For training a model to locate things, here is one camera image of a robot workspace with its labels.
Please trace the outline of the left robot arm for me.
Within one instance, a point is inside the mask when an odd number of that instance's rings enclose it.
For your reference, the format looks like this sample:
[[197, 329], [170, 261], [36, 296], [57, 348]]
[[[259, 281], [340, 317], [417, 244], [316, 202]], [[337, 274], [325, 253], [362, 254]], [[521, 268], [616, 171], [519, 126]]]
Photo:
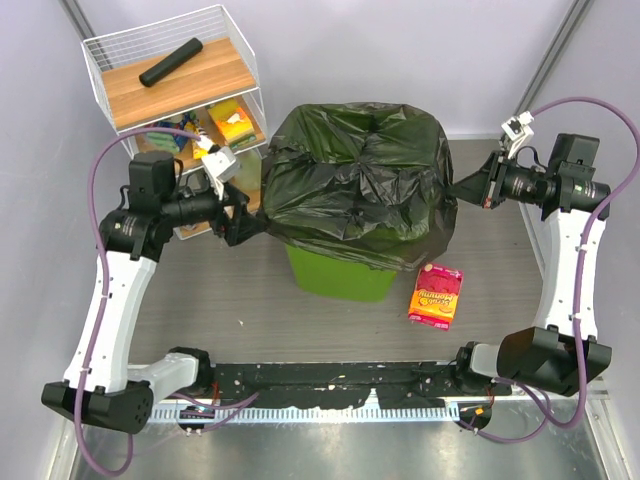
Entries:
[[128, 205], [99, 225], [96, 284], [76, 353], [62, 380], [43, 388], [42, 403], [65, 418], [137, 434], [158, 402], [181, 390], [193, 398], [212, 390], [214, 368], [204, 350], [175, 347], [146, 367], [128, 363], [144, 293], [174, 231], [207, 222], [235, 246], [261, 230], [247, 195], [230, 182], [240, 168], [234, 153], [223, 147], [201, 161], [210, 185], [190, 196], [177, 190], [172, 154], [151, 151], [130, 161]]

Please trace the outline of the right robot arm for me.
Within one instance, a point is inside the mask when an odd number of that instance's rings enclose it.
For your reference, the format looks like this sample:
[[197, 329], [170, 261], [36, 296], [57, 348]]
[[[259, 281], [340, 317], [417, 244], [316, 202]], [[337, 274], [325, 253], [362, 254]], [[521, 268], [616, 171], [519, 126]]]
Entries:
[[460, 348], [451, 371], [460, 393], [475, 394], [488, 379], [502, 377], [570, 397], [581, 378], [591, 381], [609, 367], [612, 350], [597, 339], [593, 307], [597, 253], [609, 215], [596, 209], [611, 192], [593, 179], [598, 147], [594, 137], [561, 133], [542, 170], [520, 166], [501, 148], [450, 186], [457, 199], [485, 209], [505, 200], [540, 208], [550, 241], [532, 326], [498, 345], [470, 342]]

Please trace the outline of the black trash bag roll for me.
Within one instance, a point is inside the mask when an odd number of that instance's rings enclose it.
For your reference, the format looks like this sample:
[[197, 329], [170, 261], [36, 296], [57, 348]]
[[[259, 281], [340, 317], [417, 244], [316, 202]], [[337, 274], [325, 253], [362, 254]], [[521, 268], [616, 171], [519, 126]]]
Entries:
[[168, 56], [142, 72], [138, 79], [144, 87], [150, 88], [191, 60], [202, 50], [203, 43], [197, 38], [191, 38]]

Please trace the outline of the green plastic trash bin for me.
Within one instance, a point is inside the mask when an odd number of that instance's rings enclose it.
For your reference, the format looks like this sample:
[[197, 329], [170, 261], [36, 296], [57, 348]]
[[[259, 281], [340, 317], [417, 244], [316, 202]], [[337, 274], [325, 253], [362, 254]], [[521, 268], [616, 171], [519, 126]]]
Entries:
[[372, 269], [290, 245], [286, 246], [286, 253], [297, 286], [323, 297], [380, 302], [386, 298], [397, 275], [396, 271]]

